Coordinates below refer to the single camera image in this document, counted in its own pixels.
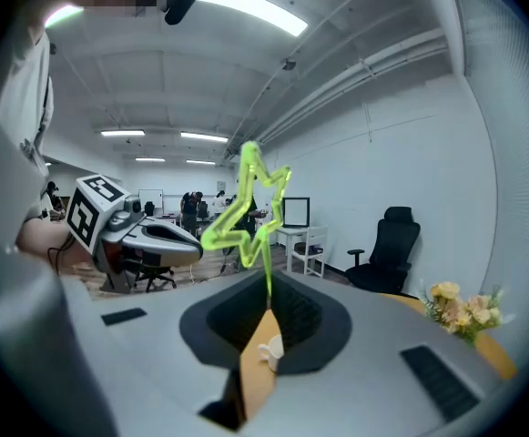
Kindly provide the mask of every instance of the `white chair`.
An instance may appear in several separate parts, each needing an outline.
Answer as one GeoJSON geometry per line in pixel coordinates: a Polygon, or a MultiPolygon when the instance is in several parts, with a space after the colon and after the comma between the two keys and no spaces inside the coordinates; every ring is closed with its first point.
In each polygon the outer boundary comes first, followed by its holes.
{"type": "Polygon", "coordinates": [[[328,227],[310,227],[307,230],[307,238],[304,247],[304,254],[292,250],[292,257],[302,260],[304,262],[305,275],[314,274],[321,278],[325,275],[325,249],[327,246],[327,237],[329,234],[328,227]],[[320,272],[315,271],[315,261],[320,261],[320,272]]]}

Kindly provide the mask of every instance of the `ceiling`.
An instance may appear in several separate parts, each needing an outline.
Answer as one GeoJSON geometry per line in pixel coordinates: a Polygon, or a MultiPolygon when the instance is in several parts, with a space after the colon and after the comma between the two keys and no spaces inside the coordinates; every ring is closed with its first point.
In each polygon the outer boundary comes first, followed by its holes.
{"type": "Polygon", "coordinates": [[[106,139],[124,160],[223,163],[243,141],[360,59],[438,25],[428,0],[268,1],[308,28],[294,37],[203,2],[176,26],[149,7],[86,10],[48,28],[58,49],[50,62],[53,125],[57,117],[76,118],[85,141],[101,129],[145,129],[144,137],[129,143],[106,139]],[[297,66],[283,71],[281,60],[288,56],[297,66]],[[184,139],[180,131],[233,140],[184,139]]]}

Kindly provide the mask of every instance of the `black rectangle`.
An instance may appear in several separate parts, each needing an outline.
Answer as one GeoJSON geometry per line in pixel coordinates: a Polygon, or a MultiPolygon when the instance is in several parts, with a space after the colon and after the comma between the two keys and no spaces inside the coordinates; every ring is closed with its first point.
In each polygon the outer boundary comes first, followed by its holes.
{"type": "Polygon", "coordinates": [[[129,320],[138,319],[139,317],[146,316],[147,313],[141,308],[133,308],[132,310],[120,310],[118,312],[111,312],[110,314],[104,314],[100,316],[105,325],[115,325],[129,320]]]}
{"type": "Polygon", "coordinates": [[[427,346],[405,350],[400,354],[447,422],[462,416],[478,404],[479,400],[474,394],[427,346]]]}
{"type": "Polygon", "coordinates": [[[282,227],[285,229],[307,229],[310,225],[310,198],[284,198],[282,200],[282,218],[285,220],[282,227]],[[287,200],[306,200],[307,201],[307,223],[306,225],[291,225],[286,223],[286,211],[285,211],[285,202],[287,200]]]}

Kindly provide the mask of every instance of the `office room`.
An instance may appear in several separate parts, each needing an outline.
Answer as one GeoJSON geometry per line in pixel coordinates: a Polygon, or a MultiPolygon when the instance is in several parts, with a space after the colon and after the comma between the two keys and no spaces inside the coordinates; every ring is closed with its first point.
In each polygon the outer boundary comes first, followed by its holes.
{"type": "Polygon", "coordinates": [[[529,397],[519,5],[17,8],[0,45],[0,377],[27,428],[514,425],[529,397]]]}

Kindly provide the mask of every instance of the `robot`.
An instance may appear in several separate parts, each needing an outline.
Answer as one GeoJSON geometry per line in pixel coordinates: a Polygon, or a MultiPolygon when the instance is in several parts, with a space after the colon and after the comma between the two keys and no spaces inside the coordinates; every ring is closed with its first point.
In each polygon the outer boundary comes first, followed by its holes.
{"type": "MultiPolygon", "coordinates": [[[[0,128],[0,198],[15,193],[21,209],[0,225],[0,367],[60,433],[450,435],[501,384],[483,358],[406,306],[313,277],[273,272],[271,296],[253,270],[93,302],[82,283],[15,250],[42,182],[0,128]],[[239,355],[268,305],[285,356],[274,392],[246,422],[239,355]]],[[[127,282],[113,245],[172,265],[201,257],[195,239],[145,218],[136,197],[101,176],[78,180],[67,221],[115,287],[127,282]]]]}

